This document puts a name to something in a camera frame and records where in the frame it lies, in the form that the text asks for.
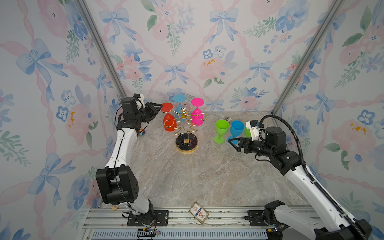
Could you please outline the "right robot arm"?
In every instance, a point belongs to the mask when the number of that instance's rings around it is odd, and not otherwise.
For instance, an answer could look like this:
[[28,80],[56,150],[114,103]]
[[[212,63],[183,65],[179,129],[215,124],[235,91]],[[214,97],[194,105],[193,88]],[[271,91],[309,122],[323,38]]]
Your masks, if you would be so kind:
[[367,240],[370,237],[371,225],[339,205],[312,175],[302,156],[287,149],[285,132],[281,128],[268,127],[265,140],[235,138],[229,143],[237,152],[253,153],[257,160],[270,162],[296,186],[320,218],[317,222],[282,201],[273,201],[265,205],[263,214],[255,217],[256,221],[275,227],[277,233],[284,230],[278,227],[282,224],[311,240]]

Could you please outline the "green wine glass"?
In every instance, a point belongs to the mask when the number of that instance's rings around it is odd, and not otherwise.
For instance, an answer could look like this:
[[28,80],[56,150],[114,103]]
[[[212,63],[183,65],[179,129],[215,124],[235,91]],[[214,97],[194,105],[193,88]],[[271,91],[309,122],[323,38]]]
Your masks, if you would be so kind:
[[250,129],[248,129],[247,127],[245,127],[244,133],[245,137],[247,138],[252,136]]
[[217,120],[216,121],[216,133],[214,141],[217,144],[223,144],[225,142],[225,134],[229,129],[229,122],[226,120]]

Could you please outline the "blue wine glass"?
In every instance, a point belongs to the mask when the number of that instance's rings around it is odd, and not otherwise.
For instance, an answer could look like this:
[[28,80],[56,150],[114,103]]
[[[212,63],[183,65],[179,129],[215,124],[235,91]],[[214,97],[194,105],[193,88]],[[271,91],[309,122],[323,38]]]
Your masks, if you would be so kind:
[[232,121],[231,123],[231,136],[228,137],[228,142],[230,139],[238,138],[244,131],[245,124],[241,121]]

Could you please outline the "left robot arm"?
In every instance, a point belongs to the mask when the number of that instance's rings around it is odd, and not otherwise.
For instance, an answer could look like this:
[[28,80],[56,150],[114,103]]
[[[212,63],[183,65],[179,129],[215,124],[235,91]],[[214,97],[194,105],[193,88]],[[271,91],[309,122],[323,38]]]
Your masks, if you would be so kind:
[[103,202],[113,206],[127,203],[130,217],[144,226],[154,224],[155,211],[152,202],[140,195],[138,180],[129,164],[142,123],[153,120],[162,106],[145,103],[143,94],[122,99],[115,147],[106,166],[96,172]]

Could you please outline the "red wine glass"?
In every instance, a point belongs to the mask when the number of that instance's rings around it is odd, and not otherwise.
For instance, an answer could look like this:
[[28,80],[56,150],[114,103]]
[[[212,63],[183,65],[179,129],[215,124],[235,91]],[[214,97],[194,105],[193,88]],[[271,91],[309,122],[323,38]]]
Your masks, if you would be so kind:
[[163,125],[164,125],[164,129],[167,132],[173,132],[177,127],[177,122],[175,117],[170,114],[172,110],[173,110],[173,105],[171,103],[164,103],[161,109],[162,113],[166,114],[163,119]]

